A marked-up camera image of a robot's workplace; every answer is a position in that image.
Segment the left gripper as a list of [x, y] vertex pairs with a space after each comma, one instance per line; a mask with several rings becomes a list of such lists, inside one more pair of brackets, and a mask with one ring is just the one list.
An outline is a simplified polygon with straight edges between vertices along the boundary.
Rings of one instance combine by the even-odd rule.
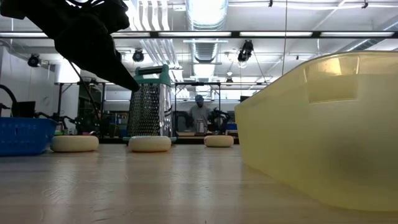
[[3, 0], [1, 15], [27, 18], [64, 58], [80, 69], [131, 91], [138, 83], [116, 55], [110, 34], [129, 27], [128, 6], [120, 0]]

